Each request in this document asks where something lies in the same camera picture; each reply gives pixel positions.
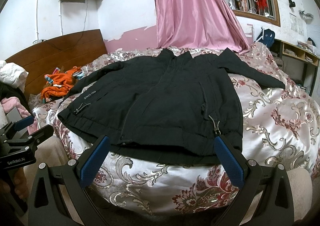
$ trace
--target blue gripper pad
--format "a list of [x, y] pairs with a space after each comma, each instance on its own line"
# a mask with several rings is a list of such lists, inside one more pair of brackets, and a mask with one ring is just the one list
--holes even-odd
[[24, 119], [21, 119], [14, 124], [14, 130], [20, 131], [26, 128], [27, 126], [31, 126], [34, 121], [35, 121], [35, 118], [33, 116], [28, 116]]
[[86, 149], [79, 157], [78, 166], [80, 166], [80, 170], [78, 176], [82, 188], [92, 184], [109, 150], [110, 140], [107, 136], [103, 136], [99, 137], [94, 145], [90, 149]]
[[217, 136], [214, 140], [213, 145], [216, 155], [218, 156], [231, 183], [241, 189], [244, 185], [244, 171], [242, 167], [237, 162], [236, 158], [223, 142], [221, 137]]

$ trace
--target human hand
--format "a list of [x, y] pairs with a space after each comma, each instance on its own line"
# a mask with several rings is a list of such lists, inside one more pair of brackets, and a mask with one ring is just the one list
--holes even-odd
[[[20, 167], [13, 177], [13, 184], [15, 185], [14, 191], [19, 196], [20, 199], [24, 199], [28, 197], [29, 191], [27, 187], [27, 179], [24, 175], [23, 168]], [[9, 185], [0, 180], [0, 193], [9, 193], [10, 187]]]

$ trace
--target bed sheet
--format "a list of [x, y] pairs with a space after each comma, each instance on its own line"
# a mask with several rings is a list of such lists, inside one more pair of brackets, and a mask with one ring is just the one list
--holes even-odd
[[[193, 57], [221, 51], [210, 49], [177, 49], [175, 55], [190, 51]], [[157, 56], [160, 50], [116, 51], [105, 54], [82, 67], [86, 75], [115, 61], [125, 61], [141, 55]], [[249, 66], [272, 75], [286, 85], [286, 89], [261, 90], [252, 79], [229, 74], [239, 96], [244, 117], [243, 155], [260, 165], [282, 163], [287, 170], [305, 168], [312, 179], [320, 171], [320, 108], [304, 91], [282, 72], [270, 51], [256, 43], [240, 59]], [[37, 105], [30, 103], [38, 119], [38, 126], [51, 124], [61, 139], [69, 158], [78, 158], [91, 146], [67, 129], [57, 113], [79, 94], [65, 100]], [[238, 192], [221, 165], [172, 166], [158, 164], [110, 152], [91, 187], [108, 202], [139, 213], [194, 213], [230, 204]]]

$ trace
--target wooden headboard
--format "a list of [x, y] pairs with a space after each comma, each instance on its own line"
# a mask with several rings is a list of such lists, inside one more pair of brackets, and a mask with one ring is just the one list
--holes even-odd
[[30, 94], [39, 94], [46, 84], [45, 74], [52, 74], [56, 67], [65, 70], [73, 66], [84, 66], [107, 50], [100, 30], [71, 33], [56, 37], [28, 47], [6, 60], [23, 67], [29, 75], [25, 92], [27, 100]]

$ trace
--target backpack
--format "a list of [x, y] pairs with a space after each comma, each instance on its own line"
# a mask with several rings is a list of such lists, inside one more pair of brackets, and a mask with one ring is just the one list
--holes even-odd
[[276, 34], [274, 31], [270, 29], [266, 29], [264, 30], [263, 40], [262, 40], [262, 33], [263, 31], [259, 34], [257, 41], [262, 42], [264, 45], [266, 45], [270, 49], [273, 43], [275, 42]]

